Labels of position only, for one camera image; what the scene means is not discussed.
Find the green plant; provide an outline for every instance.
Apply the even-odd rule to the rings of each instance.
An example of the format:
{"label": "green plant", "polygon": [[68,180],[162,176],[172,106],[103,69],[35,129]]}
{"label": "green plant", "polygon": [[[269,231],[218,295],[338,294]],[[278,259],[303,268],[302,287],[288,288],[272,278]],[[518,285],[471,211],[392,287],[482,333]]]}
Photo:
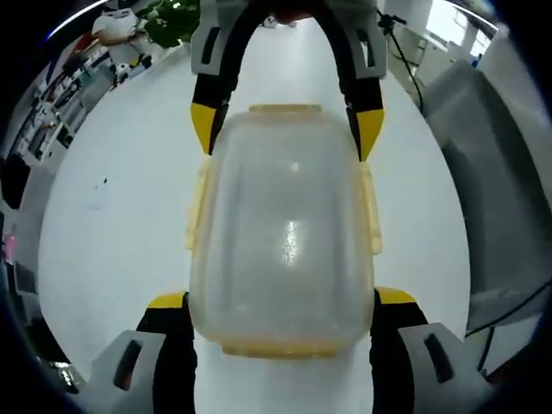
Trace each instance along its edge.
{"label": "green plant", "polygon": [[199,25],[199,0],[159,0],[136,13],[151,41],[163,48],[190,41]]}

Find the window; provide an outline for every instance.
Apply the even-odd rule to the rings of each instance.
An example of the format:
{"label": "window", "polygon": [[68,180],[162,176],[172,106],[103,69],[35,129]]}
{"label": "window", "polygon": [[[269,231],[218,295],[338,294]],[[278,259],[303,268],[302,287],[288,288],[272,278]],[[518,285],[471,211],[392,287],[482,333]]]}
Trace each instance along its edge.
{"label": "window", "polygon": [[485,34],[478,30],[475,35],[474,45],[472,46],[472,51],[469,53],[474,57],[478,57],[480,54],[485,53],[486,49],[491,44],[491,40],[485,36]]}
{"label": "window", "polygon": [[445,42],[461,45],[466,34],[467,18],[444,0],[433,0],[426,29]]}

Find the white table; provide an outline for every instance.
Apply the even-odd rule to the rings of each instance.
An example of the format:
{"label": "white table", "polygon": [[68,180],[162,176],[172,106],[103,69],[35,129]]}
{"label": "white table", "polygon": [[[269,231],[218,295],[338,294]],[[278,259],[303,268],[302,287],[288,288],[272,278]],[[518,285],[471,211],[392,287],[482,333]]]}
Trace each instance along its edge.
{"label": "white table", "polygon": [[[185,212],[204,159],[189,115],[194,80],[189,57],[176,51],[107,94],[55,180],[41,235],[41,306],[85,378],[152,298],[188,286]],[[368,160],[384,243],[376,284],[408,291],[430,322],[462,337],[469,261],[455,186],[430,129],[391,74],[382,90],[386,120]],[[229,116],[257,103],[317,103],[345,117],[329,43],[313,21],[255,33]],[[370,412],[368,337],[326,361],[229,357],[199,335],[196,349],[200,413]]]}

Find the plastic food container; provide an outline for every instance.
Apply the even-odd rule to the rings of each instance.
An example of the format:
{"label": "plastic food container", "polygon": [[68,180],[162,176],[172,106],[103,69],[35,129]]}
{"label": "plastic food container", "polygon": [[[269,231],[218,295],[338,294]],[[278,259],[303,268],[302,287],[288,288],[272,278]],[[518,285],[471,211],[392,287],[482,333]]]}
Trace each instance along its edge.
{"label": "plastic food container", "polygon": [[368,331],[380,230],[341,119],[316,105],[232,117],[189,218],[191,318],[224,352],[331,356]]}

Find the black cable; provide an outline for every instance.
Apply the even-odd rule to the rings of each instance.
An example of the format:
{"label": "black cable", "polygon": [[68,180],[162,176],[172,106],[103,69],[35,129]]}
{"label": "black cable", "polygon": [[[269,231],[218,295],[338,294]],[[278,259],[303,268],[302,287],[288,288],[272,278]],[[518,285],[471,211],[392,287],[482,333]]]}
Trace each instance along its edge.
{"label": "black cable", "polygon": [[396,16],[389,16],[384,15],[381,13],[379,9],[376,9],[378,11],[378,15],[380,18],[379,26],[383,28],[383,34],[384,35],[391,35],[391,38],[393,39],[393,43],[395,43],[395,47],[398,50],[398,53],[400,54],[400,59],[403,61],[403,63],[406,66],[406,70],[408,71],[408,74],[410,75],[412,79],[412,83],[416,87],[417,96],[419,98],[420,104],[419,104],[419,110],[420,113],[423,115],[423,98],[422,98],[422,92],[420,91],[420,87],[417,84],[416,79],[414,78],[414,75],[412,74],[412,70],[410,65],[408,64],[408,59],[405,57],[405,54],[403,53],[403,49],[400,48],[400,45],[398,44],[397,38],[395,37],[395,34],[393,33],[393,26],[395,22],[401,22],[403,24],[406,24],[405,20],[402,20]]}
{"label": "black cable", "polygon": [[492,337],[494,336],[495,327],[492,326],[489,329],[489,335],[486,338],[485,347],[483,348],[483,354],[481,354],[480,363],[477,364],[477,370],[481,372],[485,365],[486,357],[489,355],[489,349],[491,349]]}
{"label": "black cable", "polygon": [[[389,54],[390,54],[393,58],[398,59],[398,60],[402,60],[402,58],[401,58],[400,56],[397,56],[397,55],[396,55],[395,53],[393,53],[392,51],[388,51],[388,52],[389,52]],[[410,64],[413,65],[413,66],[417,66],[417,63],[414,63],[414,62],[412,62],[411,60],[407,60],[407,62],[410,63]]]}
{"label": "black cable", "polygon": [[539,287],[536,291],[534,291],[531,295],[529,295],[528,298],[526,298],[521,304],[519,304],[518,306],[514,307],[513,309],[509,310],[508,312],[506,312],[504,315],[502,315],[501,317],[497,317],[496,319],[494,319],[493,321],[489,322],[489,323],[486,323],[482,326],[479,326],[479,328],[476,328],[474,330],[470,330],[467,334],[466,334],[466,338],[473,335],[473,334],[476,334],[477,332],[481,332],[483,329],[487,329],[489,328],[490,326],[493,326],[493,325],[496,325],[497,323],[500,323],[502,321],[504,321],[507,317],[510,317],[511,315],[513,315],[514,313],[516,313],[517,311],[519,311],[521,308],[523,308],[524,306],[526,306],[531,300],[533,300],[539,293],[541,293],[544,289],[546,289],[547,287],[549,287],[550,285],[550,282],[552,282],[551,280],[549,280],[548,282],[546,282],[544,285],[542,285],[541,287]]}
{"label": "black cable", "polygon": [[422,92],[420,91],[420,87],[417,85],[417,81],[414,78],[414,75],[412,74],[411,67],[408,64],[408,60],[406,59],[405,54],[403,53],[403,49],[401,49],[400,46],[398,45],[397,38],[395,37],[395,34],[393,34],[393,32],[391,32],[390,35],[391,35],[391,38],[393,39],[393,43],[395,43],[395,47],[397,48],[398,53],[400,54],[400,58],[403,61],[403,63],[405,64],[406,70],[408,71],[408,74],[410,75],[410,77],[412,79],[412,83],[416,87],[416,92],[417,92],[418,98],[420,99],[419,109],[420,109],[420,113],[423,115],[423,98],[422,98]]}

